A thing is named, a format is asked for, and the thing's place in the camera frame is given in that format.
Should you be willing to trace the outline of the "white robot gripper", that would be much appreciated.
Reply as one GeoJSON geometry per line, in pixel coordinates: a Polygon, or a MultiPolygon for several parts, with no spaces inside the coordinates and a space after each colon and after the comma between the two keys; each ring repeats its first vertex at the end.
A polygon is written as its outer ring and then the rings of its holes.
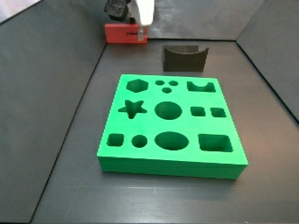
{"type": "Polygon", "coordinates": [[[137,28],[137,41],[144,40],[144,27],[152,24],[155,15],[155,0],[131,0],[129,13],[141,25],[137,28]]]}

